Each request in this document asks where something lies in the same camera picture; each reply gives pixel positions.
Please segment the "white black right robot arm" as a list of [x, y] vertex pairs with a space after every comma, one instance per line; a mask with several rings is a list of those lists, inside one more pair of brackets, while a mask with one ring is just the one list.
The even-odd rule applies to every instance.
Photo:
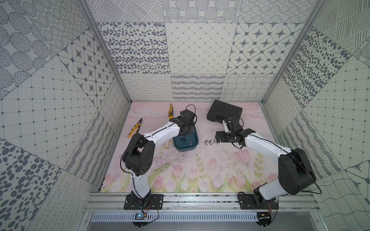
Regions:
[[256, 203], [262, 204], [280, 196], [307, 192], [307, 187], [316, 185], [316, 175], [302, 149], [279, 146], [252, 129], [244, 129], [236, 117], [224, 120], [222, 123], [225, 130], [216, 133], [217, 143], [238, 143], [241, 147], [257, 151], [278, 166], [276, 180], [254, 189], [253, 197]]

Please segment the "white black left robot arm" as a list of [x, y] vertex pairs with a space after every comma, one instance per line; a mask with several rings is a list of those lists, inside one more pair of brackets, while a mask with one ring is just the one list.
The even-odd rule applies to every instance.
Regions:
[[121, 157], [122, 171], [132, 176], [133, 194], [140, 200], [147, 199], [151, 194], [147, 172], [150, 170], [154, 152], [168, 140], [177, 136], [186, 136], [195, 131], [197, 115], [185, 109], [179, 116], [169, 119], [167, 124], [151, 133], [136, 133], [132, 136]]

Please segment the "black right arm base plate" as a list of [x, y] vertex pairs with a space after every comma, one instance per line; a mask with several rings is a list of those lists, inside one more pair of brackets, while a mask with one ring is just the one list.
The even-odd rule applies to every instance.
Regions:
[[251, 193], [243, 193], [239, 192], [237, 194], [237, 199], [240, 204], [240, 208], [242, 210], [268, 210], [268, 209], [279, 209], [278, 201], [276, 198], [271, 200], [265, 200], [259, 195], [251, 194]]

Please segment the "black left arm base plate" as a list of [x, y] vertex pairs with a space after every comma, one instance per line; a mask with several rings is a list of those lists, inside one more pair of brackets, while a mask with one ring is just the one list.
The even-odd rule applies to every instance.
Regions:
[[163, 207], [163, 194], [149, 194], [140, 198], [131, 192], [126, 196], [124, 210], [162, 210]]

